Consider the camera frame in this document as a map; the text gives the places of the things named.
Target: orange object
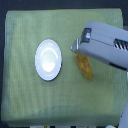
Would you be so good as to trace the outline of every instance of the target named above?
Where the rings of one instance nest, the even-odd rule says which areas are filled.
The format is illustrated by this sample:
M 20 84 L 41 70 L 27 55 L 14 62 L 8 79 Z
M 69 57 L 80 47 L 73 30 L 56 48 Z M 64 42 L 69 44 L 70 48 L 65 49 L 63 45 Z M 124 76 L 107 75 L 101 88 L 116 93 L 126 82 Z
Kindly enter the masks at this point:
M 93 74 L 92 74 L 89 58 L 81 53 L 75 53 L 75 58 L 82 74 L 89 80 L 92 80 Z

